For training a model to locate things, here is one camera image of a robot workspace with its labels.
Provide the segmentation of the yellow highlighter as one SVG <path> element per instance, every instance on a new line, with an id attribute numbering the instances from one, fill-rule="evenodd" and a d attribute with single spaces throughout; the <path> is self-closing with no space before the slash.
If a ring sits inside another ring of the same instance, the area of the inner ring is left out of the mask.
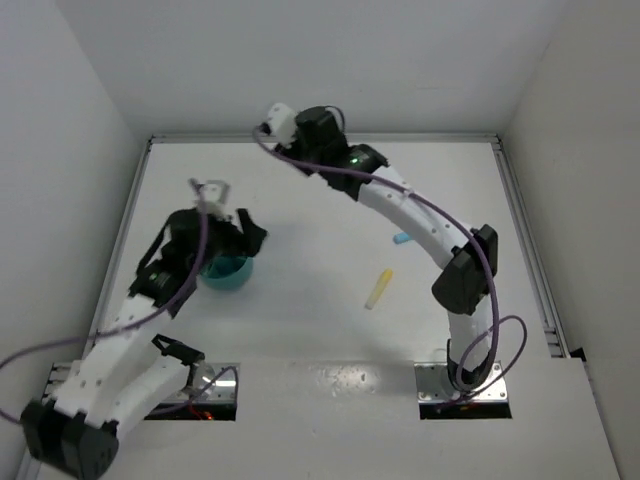
<path id="1" fill-rule="evenodd" d="M 386 290 L 387 286 L 389 285 L 391 279 L 393 278 L 393 271 L 391 269 L 385 269 L 379 276 L 378 280 L 376 281 L 376 284 L 374 286 L 374 288 L 371 290 L 365 304 L 364 307 L 367 310 L 372 310 L 375 305 L 377 304 L 377 302 L 379 301 L 379 299 L 381 298 L 382 294 L 384 293 L 384 291 Z"/>

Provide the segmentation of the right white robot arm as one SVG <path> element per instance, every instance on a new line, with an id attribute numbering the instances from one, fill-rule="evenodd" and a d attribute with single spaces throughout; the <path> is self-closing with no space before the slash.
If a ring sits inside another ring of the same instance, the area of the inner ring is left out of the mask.
<path id="1" fill-rule="evenodd" d="M 379 213 L 406 232 L 441 273 L 431 292 L 449 323 L 448 377 L 461 395 L 488 379 L 497 355 L 499 308 L 497 232 L 467 227 L 413 190 L 387 157 L 368 144 L 350 143 L 326 106 L 296 112 L 285 107 L 268 122 L 273 154 L 305 175 Z"/>

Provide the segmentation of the blue highlighter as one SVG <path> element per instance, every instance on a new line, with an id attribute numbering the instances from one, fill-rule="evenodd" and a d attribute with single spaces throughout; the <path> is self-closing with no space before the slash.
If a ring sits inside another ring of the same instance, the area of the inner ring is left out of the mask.
<path id="1" fill-rule="evenodd" d="M 411 237 L 407 233 L 401 232 L 401 233 L 395 234 L 392 237 L 392 240 L 395 245 L 401 245 L 406 242 L 409 242 L 411 240 Z"/>

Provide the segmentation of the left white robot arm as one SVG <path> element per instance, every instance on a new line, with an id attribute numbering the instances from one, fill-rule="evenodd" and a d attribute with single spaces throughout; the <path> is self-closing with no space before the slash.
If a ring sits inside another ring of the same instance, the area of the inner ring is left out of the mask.
<path id="1" fill-rule="evenodd" d="M 99 479 L 121 439 L 167 397 L 189 390 L 203 352 L 163 335 L 220 257 L 254 257 L 268 233 L 249 212 L 204 207 L 169 215 L 139 261 L 108 331 L 47 401 L 31 401 L 20 425 L 31 456 L 76 479 Z"/>

